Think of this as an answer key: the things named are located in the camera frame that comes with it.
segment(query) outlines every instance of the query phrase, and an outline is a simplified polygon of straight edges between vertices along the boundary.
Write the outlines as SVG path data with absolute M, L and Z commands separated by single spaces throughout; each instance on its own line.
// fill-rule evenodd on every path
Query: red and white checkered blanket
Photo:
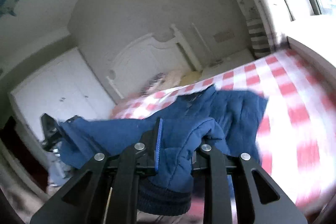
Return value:
M 262 167 L 305 211 L 321 207 L 336 186 L 336 99 L 325 79 L 293 50 L 283 50 L 193 85 L 117 106 L 114 118 L 142 119 L 178 95 L 252 90 L 269 102 L 257 133 Z

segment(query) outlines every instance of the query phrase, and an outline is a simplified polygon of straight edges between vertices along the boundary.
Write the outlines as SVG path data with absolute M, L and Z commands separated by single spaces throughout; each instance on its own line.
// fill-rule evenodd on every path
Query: headboard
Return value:
M 121 99 L 139 92 L 148 80 L 160 72 L 201 71 L 202 66 L 182 32 L 171 25 L 174 38 L 159 42 L 153 33 L 132 41 L 112 61 L 107 79 Z

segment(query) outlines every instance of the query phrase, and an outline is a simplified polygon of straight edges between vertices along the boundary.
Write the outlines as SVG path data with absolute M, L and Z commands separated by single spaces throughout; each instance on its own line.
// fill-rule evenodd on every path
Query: metal bolt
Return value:
M 145 148 L 145 145 L 144 145 L 143 143 L 136 143 L 136 144 L 134 145 L 134 148 L 135 148 L 136 150 L 143 150 L 143 149 Z
M 210 151 L 211 150 L 211 146 L 208 145 L 208 144 L 202 144 L 201 149 L 203 151 Z
M 250 154 L 248 153 L 242 153 L 240 155 L 240 157 L 243 159 L 243 160 L 249 160 L 251 158 Z
M 105 155 L 103 154 L 103 153 L 97 153 L 97 154 L 95 154 L 95 156 L 94 156 L 94 159 L 96 160 L 96 161 L 101 161 L 101 160 L 103 160 L 105 158 Z

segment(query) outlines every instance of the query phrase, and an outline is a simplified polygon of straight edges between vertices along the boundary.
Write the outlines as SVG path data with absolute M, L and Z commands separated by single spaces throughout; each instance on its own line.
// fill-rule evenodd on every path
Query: starfish wall decal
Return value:
M 9 14 L 16 17 L 14 8 L 19 0 L 0 0 L 0 17 Z

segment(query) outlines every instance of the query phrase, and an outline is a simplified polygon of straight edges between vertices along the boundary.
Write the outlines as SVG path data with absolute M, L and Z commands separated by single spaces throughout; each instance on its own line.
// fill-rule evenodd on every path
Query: black knit cuff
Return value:
M 177 193 L 152 184 L 139 183 L 138 209 L 152 215 L 179 216 L 189 211 L 192 193 Z

